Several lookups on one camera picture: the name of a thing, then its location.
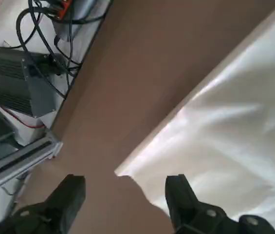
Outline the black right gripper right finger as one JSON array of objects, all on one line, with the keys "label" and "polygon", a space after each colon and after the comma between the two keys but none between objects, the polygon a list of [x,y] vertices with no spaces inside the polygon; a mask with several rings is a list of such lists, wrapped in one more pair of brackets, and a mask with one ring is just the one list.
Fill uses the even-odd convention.
[{"label": "black right gripper right finger", "polygon": [[165,199],[176,234],[275,234],[275,228],[257,215],[230,219],[218,206],[200,202],[185,175],[165,180]]}]

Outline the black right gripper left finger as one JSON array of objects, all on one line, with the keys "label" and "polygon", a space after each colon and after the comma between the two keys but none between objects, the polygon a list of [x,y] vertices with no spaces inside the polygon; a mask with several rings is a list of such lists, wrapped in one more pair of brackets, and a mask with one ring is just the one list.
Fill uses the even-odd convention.
[{"label": "black right gripper left finger", "polygon": [[86,198],[84,176],[67,175],[45,201],[0,222],[0,234],[67,234]]}]

